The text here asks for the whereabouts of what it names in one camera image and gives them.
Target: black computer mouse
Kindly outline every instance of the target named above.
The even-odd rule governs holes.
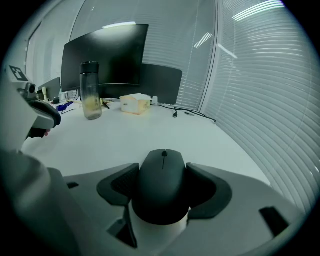
[[[151,151],[137,174],[132,207],[144,221],[169,225],[188,213],[186,166],[181,153],[158,149]]]

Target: black monitor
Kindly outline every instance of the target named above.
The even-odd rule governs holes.
[[[139,85],[148,28],[114,26],[67,43],[62,57],[62,92],[80,88],[80,64],[86,61],[99,63],[100,85]]]

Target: white venetian blind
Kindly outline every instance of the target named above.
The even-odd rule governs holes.
[[[214,0],[86,0],[71,40],[123,22],[148,24],[143,63],[182,71],[177,105],[198,109],[212,58],[213,36],[199,48],[207,33],[214,35]]]
[[[307,212],[320,184],[318,55],[281,1],[220,2],[221,47],[205,114]]]

